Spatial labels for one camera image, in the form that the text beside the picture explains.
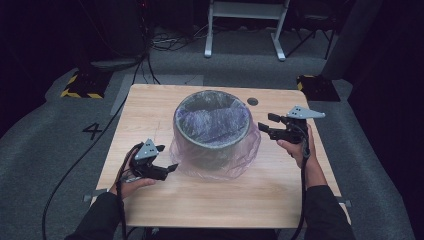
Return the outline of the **black yellow striped base plate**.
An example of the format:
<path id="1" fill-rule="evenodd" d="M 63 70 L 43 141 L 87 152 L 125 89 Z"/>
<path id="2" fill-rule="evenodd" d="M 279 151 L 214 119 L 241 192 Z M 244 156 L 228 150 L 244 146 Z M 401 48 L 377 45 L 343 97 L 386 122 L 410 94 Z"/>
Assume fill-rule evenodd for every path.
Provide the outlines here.
<path id="1" fill-rule="evenodd" d="M 112 75 L 112 72 L 76 71 L 62 91 L 61 97 L 103 99 Z"/>
<path id="2" fill-rule="evenodd" d="M 340 101 L 332 81 L 321 75 L 300 75 L 296 83 L 298 90 L 306 96 L 308 101 Z"/>

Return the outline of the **person's left hand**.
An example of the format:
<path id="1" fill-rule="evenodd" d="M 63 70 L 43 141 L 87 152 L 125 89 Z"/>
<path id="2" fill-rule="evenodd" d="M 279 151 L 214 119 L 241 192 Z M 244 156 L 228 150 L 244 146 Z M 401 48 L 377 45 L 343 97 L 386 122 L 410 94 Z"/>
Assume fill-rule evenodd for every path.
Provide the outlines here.
<path id="1" fill-rule="evenodd" d="M 115 183 L 124 175 L 124 171 L 127 171 L 129 169 L 129 160 L 133 157 L 133 155 L 136 152 L 137 152 L 137 149 L 132 150 L 130 153 L 128 153 L 125 156 L 124 162 L 122 163 L 121 167 L 119 168 L 117 172 Z M 118 195 L 117 185 L 115 183 L 109 188 L 109 193 Z M 125 199 L 129 197 L 130 195 L 132 195 L 134 192 L 136 192 L 138 189 L 142 187 L 154 185 L 155 183 L 156 181 L 150 178 L 141 178 L 138 180 L 134 180 L 132 182 L 123 182 L 121 184 L 121 189 L 120 189 L 121 196 L 123 199 Z"/>

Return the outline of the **purple plastic bag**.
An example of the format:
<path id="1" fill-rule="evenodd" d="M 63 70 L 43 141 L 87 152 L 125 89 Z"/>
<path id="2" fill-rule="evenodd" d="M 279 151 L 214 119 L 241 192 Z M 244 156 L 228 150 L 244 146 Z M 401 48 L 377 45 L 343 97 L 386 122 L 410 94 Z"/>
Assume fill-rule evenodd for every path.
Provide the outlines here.
<path id="1" fill-rule="evenodd" d="M 173 154 L 173 151 L 176 149 L 174 146 L 174 137 L 170 146 L 170 159 L 173 163 L 179 164 L 177 169 L 188 176 L 209 180 L 230 180 L 239 177 L 249 168 L 257 156 L 260 143 L 261 134 L 251 114 L 251 128 L 248 139 L 238 148 L 236 159 L 226 168 L 221 168 L 216 171 L 202 170 L 197 167 L 192 167 L 190 164 L 183 164 L 175 160 Z"/>

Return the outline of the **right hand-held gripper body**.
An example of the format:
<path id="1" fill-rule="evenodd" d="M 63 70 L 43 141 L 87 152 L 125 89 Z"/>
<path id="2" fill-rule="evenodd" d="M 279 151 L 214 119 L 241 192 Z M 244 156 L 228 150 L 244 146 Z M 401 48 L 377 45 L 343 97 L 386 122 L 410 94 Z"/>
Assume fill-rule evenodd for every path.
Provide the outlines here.
<path id="1" fill-rule="evenodd" d="M 307 135 L 307 119 L 324 118 L 323 112 L 317 112 L 301 106 L 294 106 L 285 116 L 281 116 L 281 123 L 285 129 L 270 129 L 271 140 L 285 140 L 293 144 L 300 143 Z"/>

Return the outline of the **dark equipment stand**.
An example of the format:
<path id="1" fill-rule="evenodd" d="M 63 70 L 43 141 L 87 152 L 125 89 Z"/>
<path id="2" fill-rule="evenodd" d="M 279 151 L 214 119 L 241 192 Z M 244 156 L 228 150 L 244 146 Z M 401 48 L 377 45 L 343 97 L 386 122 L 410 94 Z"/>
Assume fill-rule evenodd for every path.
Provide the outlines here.
<path id="1" fill-rule="evenodd" d="M 119 71 L 139 65 L 147 52 L 147 37 L 140 0 L 77 0 L 88 21 L 108 50 L 111 60 L 94 66 Z"/>

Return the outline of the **black tripod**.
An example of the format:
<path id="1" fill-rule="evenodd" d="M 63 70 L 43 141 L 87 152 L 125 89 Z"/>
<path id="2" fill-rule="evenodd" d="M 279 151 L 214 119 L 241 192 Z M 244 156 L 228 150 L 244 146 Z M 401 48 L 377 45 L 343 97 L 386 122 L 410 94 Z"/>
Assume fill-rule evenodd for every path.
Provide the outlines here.
<path id="1" fill-rule="evenodd" d="M 324 59 L 327 60 L 330 48 L 334 40 L 336 33 L 336 18 L 334 16 L 323 16 L 323 15 L 298 15 L 295 21 L 295 27 L 297 35 L 300 35 L 299 31 L 301 29 L 308 30 L 309 34 L 300 40 L 300 42 L 289 51 L 287 57 L 293 54 L 297 49 L 299 49 L 307 40 L 311 37 L 314 37 L 318 31 L 321 31 L 328 41 Z"/>

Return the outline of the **white metal stand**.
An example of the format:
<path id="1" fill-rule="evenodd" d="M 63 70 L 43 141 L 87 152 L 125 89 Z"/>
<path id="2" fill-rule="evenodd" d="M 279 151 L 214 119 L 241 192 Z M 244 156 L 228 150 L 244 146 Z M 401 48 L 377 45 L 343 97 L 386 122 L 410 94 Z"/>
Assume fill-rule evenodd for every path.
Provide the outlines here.
<path id="1" fill-rule="evenodd" d="M 280 61 L 285 61 L 286 55 L 280 44 L 280 35 L 290 2 L 291 0 L 283 0 L 282 3 L 278 4 L 265 4 L 210 0 L 208 10 L 208 31 L 204 56 L 206 58 L 210 58 L 212 56 L 213 21 L 215 18 L 246 18 L 278 21 L 276 30 L 271 33 L 271 39 L 276 51 L 277 58 Z"/>

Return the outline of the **grey column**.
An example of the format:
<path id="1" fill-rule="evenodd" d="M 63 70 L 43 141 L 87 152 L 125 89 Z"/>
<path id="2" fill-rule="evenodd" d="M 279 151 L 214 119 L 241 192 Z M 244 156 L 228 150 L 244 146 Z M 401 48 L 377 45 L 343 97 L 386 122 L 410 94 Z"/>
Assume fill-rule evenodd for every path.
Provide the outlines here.
<path id="1" fill-rule="evenodd" d="M 383 0 L 356 0 L 321 75 L 342 79 L 364 41 Z"/>

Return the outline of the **person's right hand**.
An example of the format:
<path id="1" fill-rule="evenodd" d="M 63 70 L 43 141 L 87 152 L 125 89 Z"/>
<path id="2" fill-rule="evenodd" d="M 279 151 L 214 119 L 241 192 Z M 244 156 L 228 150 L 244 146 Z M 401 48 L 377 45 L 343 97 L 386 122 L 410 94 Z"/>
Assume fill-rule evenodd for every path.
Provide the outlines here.
<path id="1" fill-rule="evenodd" d="M 316 167 L 318 165 L 318 160 L 316 156 L 316 149 L 315 149 L 315 143 L 314 143 L 314 137 L 312 133 L 312 129 L 310 125 L 307 125 L 308 127 L 308 148 L 310 151 L 310 156 L 306 162 L 306 168 L 312 169 L 313 167 Z M 306 150 L 305 144 L 292 144 L 285 140 L 278 140 L 277 144 L 285 149 L 287 153 L 295 159 L 297 165 L 299 168 L 302 167 L 303 163 L 303 153 Z"/>

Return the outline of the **green ribbed trash bin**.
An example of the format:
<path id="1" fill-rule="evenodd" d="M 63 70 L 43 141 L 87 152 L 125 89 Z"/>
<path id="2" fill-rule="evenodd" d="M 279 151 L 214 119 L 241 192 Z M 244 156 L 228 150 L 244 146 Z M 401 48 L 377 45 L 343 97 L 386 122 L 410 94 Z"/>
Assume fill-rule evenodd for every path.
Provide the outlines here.
<path id="1" fill-rule="evenodd" d="M 174 117 L 174 159 L 202 170 L 226 168 L 248 139 L 251 113 L 236 96 L 204 90 L 187 96 Z"/>

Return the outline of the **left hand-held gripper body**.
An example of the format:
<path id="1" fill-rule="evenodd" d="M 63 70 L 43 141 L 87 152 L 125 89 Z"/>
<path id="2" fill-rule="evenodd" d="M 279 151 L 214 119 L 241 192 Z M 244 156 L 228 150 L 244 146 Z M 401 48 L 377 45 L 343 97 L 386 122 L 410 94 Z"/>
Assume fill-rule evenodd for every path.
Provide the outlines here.
<path id="1" fill-rule="evenodd" d="M 167 168 L 155 166 L 153 161 L 159 155 L 156 145 L 151 139 L 139 144 L 138 151 L 130 160 L 130 170 L 133 175 L 140 178 L 150 178 L 164 181 L 167 176 Z"/>

